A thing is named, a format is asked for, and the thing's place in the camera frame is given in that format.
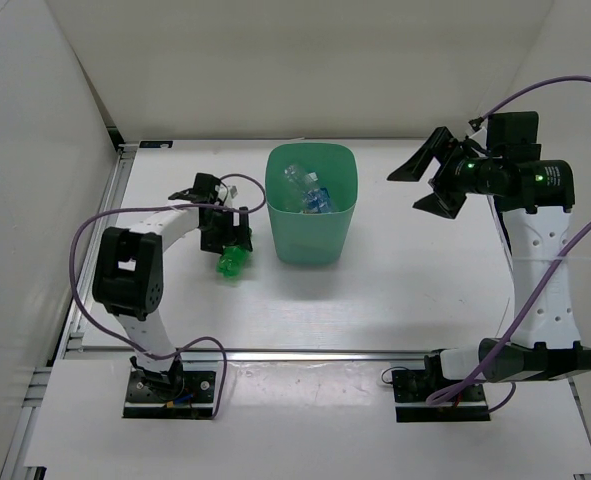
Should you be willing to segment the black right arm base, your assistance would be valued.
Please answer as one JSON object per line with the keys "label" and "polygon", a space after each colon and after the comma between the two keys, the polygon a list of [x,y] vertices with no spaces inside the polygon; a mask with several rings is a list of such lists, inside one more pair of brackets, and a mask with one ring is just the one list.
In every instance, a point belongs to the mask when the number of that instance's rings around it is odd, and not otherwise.
{"label": "black right arm base", "polygon": [[380,380],[384,386],[393,389],[397,423],[464,423],[490,420],[490,407],[481,384],[466,387],[443,404],[426,404],[426,399],[434,391],[457,383],[456,380],[443,377],[438,354],[425,355],[422,364],[393,364],[382,371]]}

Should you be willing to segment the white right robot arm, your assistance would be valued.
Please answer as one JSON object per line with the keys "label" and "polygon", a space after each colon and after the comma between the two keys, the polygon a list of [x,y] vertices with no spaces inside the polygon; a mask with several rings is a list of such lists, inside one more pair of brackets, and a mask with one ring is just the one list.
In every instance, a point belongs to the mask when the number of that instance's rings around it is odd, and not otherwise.
{"label": "white right robot arm", "polygon": [[500,338],[437,353],[437,366],[424,375],[427,404],[449,401],[477,382],[591,372],[591,347],[583,345],[575,323],[565,263],[575,203],[569,164],[542,159],[534,126],[489,125],[463,140],[439,127],[388,178],[417,182],[432,161],[439,164],[429,181],[432,192],[414,208],[453,219],[471,195],[492,200],[509,253],[516,314]]}

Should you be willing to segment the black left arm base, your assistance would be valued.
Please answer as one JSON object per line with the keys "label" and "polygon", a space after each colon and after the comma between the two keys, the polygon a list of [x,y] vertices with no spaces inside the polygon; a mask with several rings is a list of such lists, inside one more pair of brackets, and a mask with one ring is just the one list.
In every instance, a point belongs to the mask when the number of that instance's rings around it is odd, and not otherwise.
{"label": "black left arm base", "polygon": [[145,370],[130,358],[122,417],[126,419],[210,420],[215,410],[217,372],[194,370],[175,360],[166,373]]}

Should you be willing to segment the clear bottle white blue label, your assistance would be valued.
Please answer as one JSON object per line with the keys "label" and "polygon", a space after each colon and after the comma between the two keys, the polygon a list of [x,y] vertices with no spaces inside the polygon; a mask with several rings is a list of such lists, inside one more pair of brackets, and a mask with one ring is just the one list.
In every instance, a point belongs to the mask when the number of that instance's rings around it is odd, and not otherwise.
{"label": "clear bottle white blue label", "polygon": [[295,193],[287,193],[283,200],[283,210],[290,213],[303,213],[306,209],[305,199]]}

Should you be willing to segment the clear unlabelled plastic bottle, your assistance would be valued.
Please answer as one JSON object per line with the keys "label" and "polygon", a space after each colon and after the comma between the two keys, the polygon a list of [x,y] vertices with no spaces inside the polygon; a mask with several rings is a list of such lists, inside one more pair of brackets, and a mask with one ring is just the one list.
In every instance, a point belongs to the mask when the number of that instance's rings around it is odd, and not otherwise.
{"label": "clear unlabelled plastic bottle", "polygon": [[290,164],[282,170],[284,181],[289,188],[301,196],[308,196],[319,189],[317,174],[300,164]]}

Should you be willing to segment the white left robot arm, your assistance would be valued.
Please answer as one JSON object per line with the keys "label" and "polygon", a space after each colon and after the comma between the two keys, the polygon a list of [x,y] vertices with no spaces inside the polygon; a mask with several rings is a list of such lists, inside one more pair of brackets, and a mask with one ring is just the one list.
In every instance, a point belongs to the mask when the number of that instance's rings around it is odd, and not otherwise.
{"label": "white left robot arm", "polygon": [[159,312],[164,253],[195,230],[200,249],[219,256],[216,270],[226,278],[239,276],[253,250],[246,207],[175,205],[129,228],[110,227],[102,234],[95,268],[94,300],[118,320],[135,345],[134,367],[150,378],[150,388],[163,400],[177,398],[185,386]]}

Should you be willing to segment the green soda bottle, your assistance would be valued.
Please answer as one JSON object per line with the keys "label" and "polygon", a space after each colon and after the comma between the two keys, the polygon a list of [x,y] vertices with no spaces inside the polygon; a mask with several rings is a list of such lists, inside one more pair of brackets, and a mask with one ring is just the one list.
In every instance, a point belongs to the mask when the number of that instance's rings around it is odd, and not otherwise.
{"label": "green soda bottle", "polygon": [[242,246],[226,246],[223,249],[216,271],[225,278],[236,278],[241,275],[250,251]]}

